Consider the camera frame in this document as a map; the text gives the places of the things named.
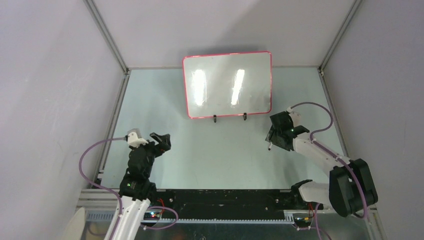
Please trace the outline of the pink framed whiteboard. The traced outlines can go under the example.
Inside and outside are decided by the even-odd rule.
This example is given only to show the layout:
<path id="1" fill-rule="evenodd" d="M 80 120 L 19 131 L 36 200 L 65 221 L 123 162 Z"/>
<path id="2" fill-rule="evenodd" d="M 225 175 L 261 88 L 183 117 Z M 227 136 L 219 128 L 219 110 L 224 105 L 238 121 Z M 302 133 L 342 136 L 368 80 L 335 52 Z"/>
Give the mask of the pink framed whiteboard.
<path id="1" fill-rule="evenodd" d="M 269 51 L 185 56 L 182 72 L 190 119 L 246 118 L 272 110 Z"/>

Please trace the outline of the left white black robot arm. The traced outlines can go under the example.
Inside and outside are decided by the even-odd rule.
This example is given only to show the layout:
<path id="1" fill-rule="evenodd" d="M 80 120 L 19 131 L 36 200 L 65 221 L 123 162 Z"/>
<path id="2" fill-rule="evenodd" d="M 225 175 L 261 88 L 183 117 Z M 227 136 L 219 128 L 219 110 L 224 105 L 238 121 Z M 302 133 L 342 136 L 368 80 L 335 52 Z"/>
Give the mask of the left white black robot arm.
<path id="1" fill-rule="evenodd" d="M 132 129 L 119 138 L 127 142 L 130 152 L 106 240 L 133 240 L 147 209 L 158 202 L 156 184 L 149 178 L 155 159 L 171 149 L 171 135 L 152 132 L 149 136 L 152 141 L 142 138 L 138 129 Z"/>

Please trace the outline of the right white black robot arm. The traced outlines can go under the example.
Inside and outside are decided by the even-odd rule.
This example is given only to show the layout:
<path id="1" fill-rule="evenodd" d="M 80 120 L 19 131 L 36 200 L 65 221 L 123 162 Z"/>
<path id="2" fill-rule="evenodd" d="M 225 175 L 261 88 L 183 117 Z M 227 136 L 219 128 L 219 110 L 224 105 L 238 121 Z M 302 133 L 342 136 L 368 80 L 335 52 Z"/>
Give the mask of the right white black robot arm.
<path id="1" fill-rule="evenodd" d="M 379 196 L 368 163 L 340 155 L 312 137 L 300 124 L 300 114 L 282 111 L 270 116 L 271 127 L 265 138 L 271 147 L 296 152 L 314 162 L 328 177 L 327 183 L 312 179 L 291 186 L 291 204 L 304 209 L 311 202 L 330 205 L 341 217 L 365 212 Z"/>

